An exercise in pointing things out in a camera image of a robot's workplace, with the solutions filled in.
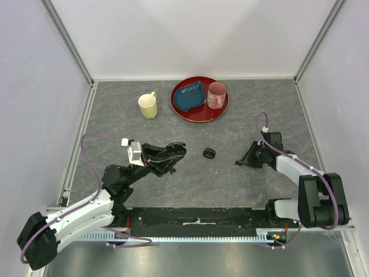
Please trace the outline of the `black oval charging case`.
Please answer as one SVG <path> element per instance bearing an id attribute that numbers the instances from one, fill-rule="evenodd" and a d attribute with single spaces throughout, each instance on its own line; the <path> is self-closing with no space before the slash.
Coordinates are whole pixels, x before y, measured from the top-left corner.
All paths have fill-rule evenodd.
<path id="1" fill-rule="evenodd" d="M 186 144 L 184 142 L 174 142 L 166 146 L 168 155 L 185 155 L 187 153 Z"/>

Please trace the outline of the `black glossy charging case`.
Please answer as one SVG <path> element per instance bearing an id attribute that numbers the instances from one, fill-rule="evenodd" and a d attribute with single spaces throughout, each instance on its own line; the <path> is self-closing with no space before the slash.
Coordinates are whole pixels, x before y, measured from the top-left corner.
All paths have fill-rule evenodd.
<path id="1" fill-rule="evenodd" d="M 216 151 L 211 148 L 205 148 L 202 154 L 205 158 L 214 159 Z"/>

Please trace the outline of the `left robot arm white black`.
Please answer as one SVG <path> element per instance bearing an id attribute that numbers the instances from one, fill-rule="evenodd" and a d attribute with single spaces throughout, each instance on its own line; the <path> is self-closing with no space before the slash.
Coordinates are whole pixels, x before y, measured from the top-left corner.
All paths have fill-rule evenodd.
<path id="1" fill-rule="evenodd" d="M 39 270 L 86 233 L 101 227 L 122 226 L 128 217 L 124 203 L 133 193 L 132 184 L 148 174 L 161 178 L 174 173 L 174 166 L 187 152 L 183 142 L 165 147 L 127 138 L 119 142 L 127 149 L 128 166 L 107 166 L 98 180 L 97 191 L 76 204 L 46 216 L 37 212 L 28 218 L 17 238 L 23 264 Z"/>

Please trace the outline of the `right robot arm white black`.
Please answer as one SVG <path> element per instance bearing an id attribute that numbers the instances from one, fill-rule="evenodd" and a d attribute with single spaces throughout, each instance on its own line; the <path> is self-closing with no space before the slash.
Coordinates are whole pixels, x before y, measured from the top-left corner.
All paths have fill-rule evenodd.
<path id="1" fill-rule="evenodd" d="M 342 179 L 337 173 L 324 173 L 302 162 L 283 147 L 279 132 L 261 132 L 246 154 L 235 162 L 261 169 L 264 165 L 285 175 L 298 186 L 298 198 L 270 199 L 264 212 L 265 223 L 279 226 L 285 219 L 306 228 L 335 228 L 349 223 L 349 211 Z"/>

